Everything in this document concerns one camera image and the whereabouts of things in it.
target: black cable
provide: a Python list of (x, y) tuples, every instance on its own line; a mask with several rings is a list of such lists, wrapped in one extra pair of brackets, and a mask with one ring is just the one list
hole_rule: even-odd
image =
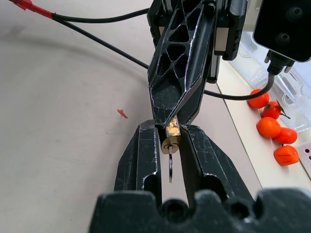
[(262, 96), (263, 94), (267, 93), (271, 87), (273, 86), (274, 83), (274, 75), (273, 74), (269, 74), (268, 76), (268, 82), (267, 85), (260, 90), (259, 92), (257, 92), (256, 94), (253, 95), (248, 95), (248, 96), (230, 96), (230, 95), (223, 95), (223, 94), (219, 94), (219, 93), (215, 93), (215, 92), (211, 92), (211, 91), (204, 91), (204, 94), (209, 95), (209, 96), (213, 96), (213, 97), (217, 97), (217, 98), (222, 98), (225, 100), (251, 100), (254, 98), (257, 98), (259, 96)]
[(132, 62), (135, 62), (136, 64), (140, 65), (141, 67), (144, 67), (144, 68), (148, 69), (149, 66), (147, 64), (145, 64), (142, 61), (136, 59), (135, 57), (132, 57), (131, 55), (127, 54), (126, 52), (123, 52), (122, 50), (120, 50), (120, 49), (118, 49), (118, 48), (108, 44), (107, 42), (101, 40), (100, 38), (98, 38), (98, 37), (96, 37), (96, 36), (86, 32), (86, 31), (84, 31), (83, 29), (81, 29), (81, 28), (79, 28), (79, 27), (77, 27), (77, 26), (75, 26), (75, 25), (73, 25), (71, 23), (65, 22), (65, 21), (61, 21), (61, 20), (55, 20), (55, 21), (60, 23), (60, 24), (63, 24), (66, 27), (69, 27), (69, 28), (75, 30), (76, 32), (81, 33), (82, 35), (85, 35), (86, 37), (90, 38), (91, 40), (94, 40), (95, 42), (97, 42), (97, 43), (107, 47), (108, 49), (110, 49), (110, 50), (120, 54), (121, 56), (131, 60)]
[(69, 17), (69, 16), (62, 16), (58, 14), (52, 14), (52, 19), (56, 21), (67, 21), (67, 22), (76, 22), (76, 23), (114, 23), (123, 20), (127, 20), (129, 18), (134, 18), (137, 16), (145, 15), (149, 11), (149, 8), (143, 9), (140, 11), (135, 11), (123, 16), (112, 17), (112, 18), (78, 18), (78, 17)]

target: black camera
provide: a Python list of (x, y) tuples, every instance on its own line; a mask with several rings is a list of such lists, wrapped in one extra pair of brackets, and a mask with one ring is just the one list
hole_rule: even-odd
[(293, 61), (309, 61), (311, 0), (263, 0), (254, 40)]

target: white table surface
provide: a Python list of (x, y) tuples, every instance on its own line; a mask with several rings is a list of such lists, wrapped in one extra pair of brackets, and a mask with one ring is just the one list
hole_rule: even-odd
[[(63, 15), (113, 17), (152, 1), (33, 2)], [(0, 9), (0, 231), (86, 232), (97, 196), (113, 190), (119, 158), (137, 125), (152, 118), (147, 72), (9, 1)], [(146, 16), (81, 26), (146, 63), (154, 53)], [(216, 85), (207, 89), (218, 91)], [(204, 96), (194, 124), (227, 153), (255, 196), (261, 178), (225, 102)], [(186, 198), (178, 153), (173, 159), (169, 184), (168, 158), (161, 156), (164, 200)]]

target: cherry tomato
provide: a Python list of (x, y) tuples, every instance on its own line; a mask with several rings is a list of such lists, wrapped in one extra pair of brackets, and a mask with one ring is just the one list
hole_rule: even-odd
[(287, 166), (299, 162), (298, 151), (292, 146), (284, 146), (274, 151), (274, 157), (282, 166)]
[(276, 120), (281, 115), (281, 111), (282, 110), (278, 102), (271, 101), (264, 107), (261, 117), (271, 117)]
[[(253, 90), (251, 92), (251, 95), (259, 92), (261, 89), (256, 89), (256, 90)], [(252, 99), (252, 100), (248, 100), (248, 104), (249, 106), (251, 106), (252, 108), (255, 108), (255, 109), (260, 109), (260, 108), (263, 108), (264, 106), (266, 106), (268, 103), (269, 103), (269, 94), (266, 93), (266, 94), (263, 94), (262, 96), (259, 96), (255, 99)]]
[(274, 138), (281, 132), (280, 124), (271, 117), (264, 117), (257, 123), (258, 132), (266, 138)]
[(273, 138), (273, 140), (279, 144), (292, 144), (297, 140), (297, 138), (298, 134), (295, 130), (290, 128), (281, 128), (280, 134)]

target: clear plastic container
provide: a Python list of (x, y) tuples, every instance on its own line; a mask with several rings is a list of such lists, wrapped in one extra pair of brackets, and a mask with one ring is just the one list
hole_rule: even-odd
[[(268, 79), (267, 67), (264, 59), (268, 50), (253, 40), (251, 32), (243, 32), (239, 53), (231, 65), (241, 76), (256, 88), (263, 88)], [(311, 66), (310, 63), (295, 63), (291, 71), (280, 73), (275, 84), (269, 91), (272, 100), (280, 102), (286, 115), (282, 121), (297, 132), (311, 128)]]

